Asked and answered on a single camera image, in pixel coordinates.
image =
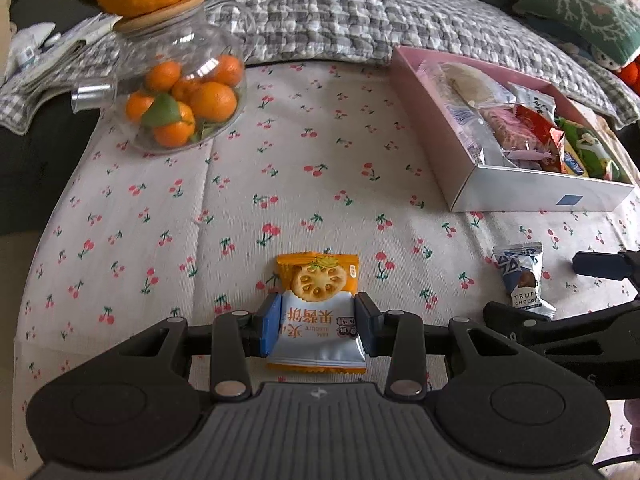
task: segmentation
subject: wooden jar lid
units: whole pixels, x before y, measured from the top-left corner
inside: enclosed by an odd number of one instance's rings
[[[163,9],[155,10],[154,12],[143,14],[136,18],[122,18],[113,25],[113,30],[116,32],[135,32],[136,30],[165,22],[187,10],[195,9],[203,2],[204,0],[181,0],[172,6],[164,7]]]

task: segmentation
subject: red stuffed toy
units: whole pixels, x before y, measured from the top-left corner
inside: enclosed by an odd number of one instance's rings
[[[624,81],[627,86],[632,88],[638,95],[640,95],[640,56],[636,57],[627,66],[623,66],[615,74]]]

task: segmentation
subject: glass jar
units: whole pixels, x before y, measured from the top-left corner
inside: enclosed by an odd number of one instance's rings
[[[207,21],[206,11],[237,8],[246,20],[244,45]],[[183,0],[115,26],[120,55],[114,75],[84,80],[72,94],[74,112],[115,107],[130,143],[148,153],[197,146],[238,118],[246,100],[244,62],[255,46],[255,20],[236,2],[205,7]]]

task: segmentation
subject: green snack package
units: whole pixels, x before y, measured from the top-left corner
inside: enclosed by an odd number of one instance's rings
[[[556,119],[556,124],[564,131],[566,139],[584,164],[589,176],[620,182],[620,168],[593,130],[562,117]]]

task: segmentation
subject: green pillow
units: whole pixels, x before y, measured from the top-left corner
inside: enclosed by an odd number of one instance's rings
[[[616,0],[520,0],[518,14],[555,20],[580,34],[620,66],[640,54],[640,13]]]

